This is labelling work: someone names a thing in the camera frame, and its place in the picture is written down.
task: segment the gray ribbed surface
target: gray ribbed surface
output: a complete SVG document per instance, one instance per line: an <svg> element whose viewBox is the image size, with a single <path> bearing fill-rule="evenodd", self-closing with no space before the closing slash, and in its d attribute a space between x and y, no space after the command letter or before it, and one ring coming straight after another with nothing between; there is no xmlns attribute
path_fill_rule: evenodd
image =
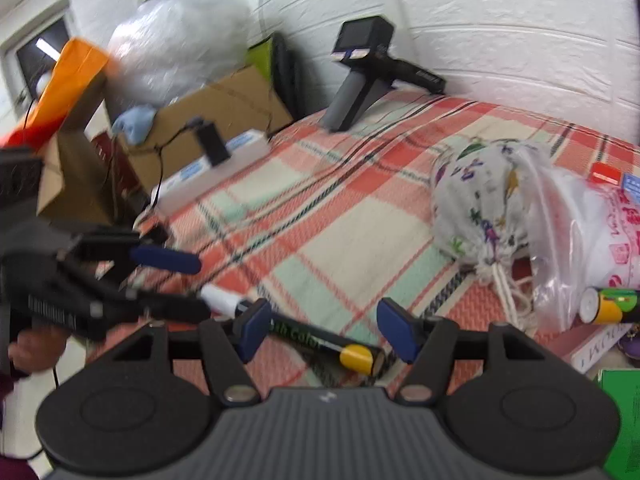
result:
<svg viewBox="0 0 640 480"><path fill-rule="evenodd" d="M47 480L88 478L57 471ZM135 480L395 478L523 479L467 456L451 443L433 413L393 404L382 389L291 388L273 390L260 406L226 412L188 457ZM561 478L608 477L590 470Z"/></svg>

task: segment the white brick wall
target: white brick wall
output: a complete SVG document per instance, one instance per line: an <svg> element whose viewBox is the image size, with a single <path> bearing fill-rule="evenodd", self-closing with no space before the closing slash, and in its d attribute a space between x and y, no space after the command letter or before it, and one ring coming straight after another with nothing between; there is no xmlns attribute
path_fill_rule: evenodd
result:
<svg viewBox="0 0 640 480"><path fill-rule="evenodd" d="M57 0L25 0L0 19L0 43ZM307 100L325 106L346 70L328 54L343 21L388 0L249 0L252 42L281 30L308 70ZM635 0L399 0L420 63L449 92L527 108L640 140L640 39ZM78 31L105 45L136 0L71 0ZM0 128L13 124L0 85Z"/></svg>
<svg viewBox="0 0 640 480"><path fill-rule="evenodd" d="M640 140L635 0L402 0L449 92Z"/></svg>

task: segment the white plastic bag with pink print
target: white plastic bag with pink print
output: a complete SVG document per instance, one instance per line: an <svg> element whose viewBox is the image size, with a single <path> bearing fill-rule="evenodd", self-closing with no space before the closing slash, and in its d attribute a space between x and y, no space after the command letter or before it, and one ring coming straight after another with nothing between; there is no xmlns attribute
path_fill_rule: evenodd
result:
<svg viewBox="0 0 640 480"><path fill-rule="evenodd" d="M586 286L640 288L640 205L520 149L538 327L571 328Z"/></svg>

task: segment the drawstring bag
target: drawstring bag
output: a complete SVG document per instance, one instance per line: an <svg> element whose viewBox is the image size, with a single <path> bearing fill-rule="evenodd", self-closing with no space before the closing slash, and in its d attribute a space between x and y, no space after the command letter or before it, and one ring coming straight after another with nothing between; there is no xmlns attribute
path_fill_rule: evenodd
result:
<svg viewBox="0 0 640 480"><path fill-rule="evenodd" d="M513 262L527 254L526 208L513 152L517 140L473 139L447 148L431 171L434 243L483 285L493 283L507 322L526 329L531 301L511 277Z"/></svg>

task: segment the red and white checkered cloth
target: red and white checkered cloth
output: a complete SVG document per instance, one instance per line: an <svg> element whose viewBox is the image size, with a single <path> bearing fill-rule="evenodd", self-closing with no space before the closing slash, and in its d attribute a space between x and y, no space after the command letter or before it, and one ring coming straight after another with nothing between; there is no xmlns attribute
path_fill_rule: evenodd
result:
<svg viewBox="0 0 640 480"><path fill-rule="evenodd" d="M317 126L321 114L278 134L271 155L170 219L176 246L200 255L197 276L143 271L148 287L189 292L215 283L268 298L285 313L384 346L376 304L392 297L413 314L438 313L462 328L502 319L498 297L434 247L431 165L445 146L473 137L548 144L556 164L585 174L596 160L640 174L640 150L576 124L455 97L396 91L346 133ZM454 382L477 362L459 364ZM201 386L199 366L176 371ZM287 344L268 338L248 370L273 386L343 384L318 375ZM391 390L406 373L383 378Z"/></svg>

